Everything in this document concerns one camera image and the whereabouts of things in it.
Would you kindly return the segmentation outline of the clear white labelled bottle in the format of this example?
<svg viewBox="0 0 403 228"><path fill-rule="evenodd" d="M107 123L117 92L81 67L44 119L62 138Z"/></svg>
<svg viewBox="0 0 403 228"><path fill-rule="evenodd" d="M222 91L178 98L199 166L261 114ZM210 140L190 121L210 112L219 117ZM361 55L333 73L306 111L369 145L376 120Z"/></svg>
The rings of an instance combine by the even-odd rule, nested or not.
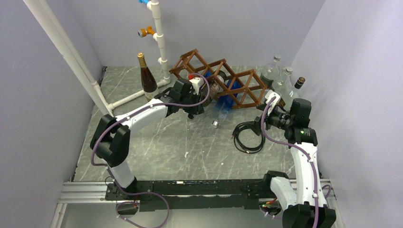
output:
<svg viewBox="0 0 403 228"><path fill-rule="evenodd" d="M288 66L282 73L273 81L272 90L280 95L280 97L287 102L293 95L291 75L293 73L293 67Z"/></svg>

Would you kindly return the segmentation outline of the black labelled whisky bottle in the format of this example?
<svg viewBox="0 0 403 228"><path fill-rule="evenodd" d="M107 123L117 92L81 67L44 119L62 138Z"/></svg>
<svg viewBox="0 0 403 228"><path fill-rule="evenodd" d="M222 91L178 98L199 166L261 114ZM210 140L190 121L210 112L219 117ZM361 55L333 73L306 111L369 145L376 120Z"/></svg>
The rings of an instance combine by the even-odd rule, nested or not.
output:
<svg viewBox="0 0 403 228"><path fill-rule="evenodd" d="M299 77L298 80L296 81L296 83L292 86L292 89L293 89L292 97L287 102L284 102L284 100L281 99L281 101L282 101L281 104L283 105L283 108L286 111L289 111L291 109L291 105L292 105L293 100L295 98L300 98L301 97L300 88L303 86L305 81L306 81L306 79L304 77Z"/></svg>

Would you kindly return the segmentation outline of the round clear glass bottle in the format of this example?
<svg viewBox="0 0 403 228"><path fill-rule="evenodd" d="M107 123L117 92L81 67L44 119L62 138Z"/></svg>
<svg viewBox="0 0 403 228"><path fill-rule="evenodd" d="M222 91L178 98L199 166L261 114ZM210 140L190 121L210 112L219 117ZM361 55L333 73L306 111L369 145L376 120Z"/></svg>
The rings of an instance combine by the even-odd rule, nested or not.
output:
<svg viewBox="0 0 403 228"><path fill-rule="evenodd" d="M261 71L260 79L267 86L267 89L272 89L274 80L280 75L280 68L278 66L280 59L281 55L274 55L272 61L266 64Z"/></svg>

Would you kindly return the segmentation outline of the dark red wine bottle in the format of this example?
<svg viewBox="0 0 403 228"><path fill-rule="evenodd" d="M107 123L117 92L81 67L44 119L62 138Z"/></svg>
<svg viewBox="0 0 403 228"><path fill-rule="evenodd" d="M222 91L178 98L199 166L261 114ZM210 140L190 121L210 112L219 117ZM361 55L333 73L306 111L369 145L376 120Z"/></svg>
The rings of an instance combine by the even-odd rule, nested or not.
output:
<svg viewBox="0 0 403 228"><path fill-rule="evenodd" d="M146 64L144 54L142 52L138 53L137 58L140 64L141 83L144 96L146 97L147 101L150 101L159 94L158 85Z"/></svg>

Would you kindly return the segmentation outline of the green wine bottle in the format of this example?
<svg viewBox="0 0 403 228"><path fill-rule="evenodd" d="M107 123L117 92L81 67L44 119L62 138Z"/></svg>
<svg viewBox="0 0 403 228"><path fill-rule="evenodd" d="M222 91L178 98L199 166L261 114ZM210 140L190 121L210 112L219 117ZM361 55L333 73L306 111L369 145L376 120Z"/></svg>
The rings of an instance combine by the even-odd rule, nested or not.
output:
<svg viewBox="0 0 403 228"><path fill-rule="evenodd" d="M222 70L218 72L217 77L218 80L221 81L222 83L225 83L225 81L227 80L227 76ZM221 86L215 80L210 82L209 85L210 85L210 96L208 100L203 103L204 107L208 106L215 99L217 93L223 91Z"/></svg>

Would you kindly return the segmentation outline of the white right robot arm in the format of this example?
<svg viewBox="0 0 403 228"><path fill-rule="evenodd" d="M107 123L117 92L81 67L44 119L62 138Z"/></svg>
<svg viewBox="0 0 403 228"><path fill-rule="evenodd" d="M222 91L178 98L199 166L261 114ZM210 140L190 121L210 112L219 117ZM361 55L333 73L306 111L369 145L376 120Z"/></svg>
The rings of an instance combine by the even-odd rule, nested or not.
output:
<svg viewBox="0 0 403 228"><path fill-rule="evenodd" d="M287 113L276 111L280 96L272 93L260 106L263 114L256 120L258 131L273 143L290 148L296 172L294 189L285 173L267 173L262 192L276 197L285 228L330 228L336 211L328 206L317 167L317 134L309 127L311 102L296 98Z"/></svg>

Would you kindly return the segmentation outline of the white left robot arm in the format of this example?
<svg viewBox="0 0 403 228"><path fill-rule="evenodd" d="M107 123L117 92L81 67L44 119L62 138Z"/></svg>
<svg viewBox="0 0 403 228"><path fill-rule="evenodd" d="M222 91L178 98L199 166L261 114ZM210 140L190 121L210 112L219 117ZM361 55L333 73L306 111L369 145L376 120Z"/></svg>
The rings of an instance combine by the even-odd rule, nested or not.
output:
<svg viewBox="0 0 403 228"><path fill-rule="evenodd" d="M204 76L193 74L190 80L185 78L176 80L172 87L133 111L117 117L104 115L90 143L91 164L105 166L118 186L118 194L126 200L133 198L138 190L137 178L127 162L131 133L180 109L187 113L189 118L202 114L203 103L210 95L209 89L209 83Z"/></svg>

